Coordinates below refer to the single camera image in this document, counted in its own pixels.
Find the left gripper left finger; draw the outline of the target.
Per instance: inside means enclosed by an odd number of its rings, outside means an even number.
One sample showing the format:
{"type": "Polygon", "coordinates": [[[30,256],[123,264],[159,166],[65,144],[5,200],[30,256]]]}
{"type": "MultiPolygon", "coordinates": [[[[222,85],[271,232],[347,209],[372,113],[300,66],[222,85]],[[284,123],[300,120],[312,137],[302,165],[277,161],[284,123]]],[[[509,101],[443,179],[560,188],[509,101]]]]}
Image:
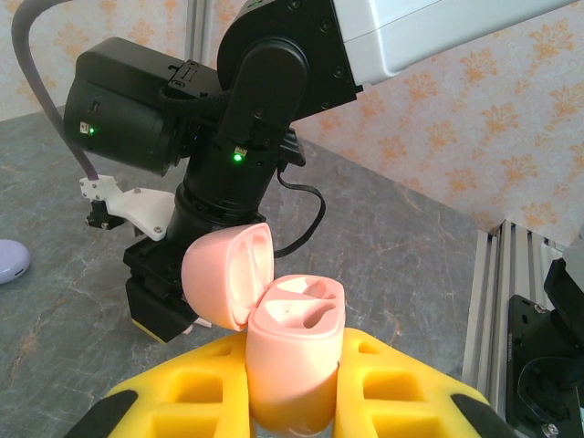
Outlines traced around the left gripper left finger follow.
{"type": "Polygon", "coordinates": [[[250,437],[244,332],[127,379],[67,437],[250,437]]]}

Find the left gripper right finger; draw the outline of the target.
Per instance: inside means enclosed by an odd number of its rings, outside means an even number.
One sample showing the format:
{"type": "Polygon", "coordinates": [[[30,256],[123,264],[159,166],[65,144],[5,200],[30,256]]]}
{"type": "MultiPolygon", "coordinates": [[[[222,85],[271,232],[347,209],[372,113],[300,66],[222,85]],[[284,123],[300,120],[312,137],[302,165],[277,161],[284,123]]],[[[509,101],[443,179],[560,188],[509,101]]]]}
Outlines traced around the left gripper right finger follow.
{"type": "Polygon", "coordinates": [[[373,336],[344,330],[334,437],[514,437],[485,396],[373,336]]]}

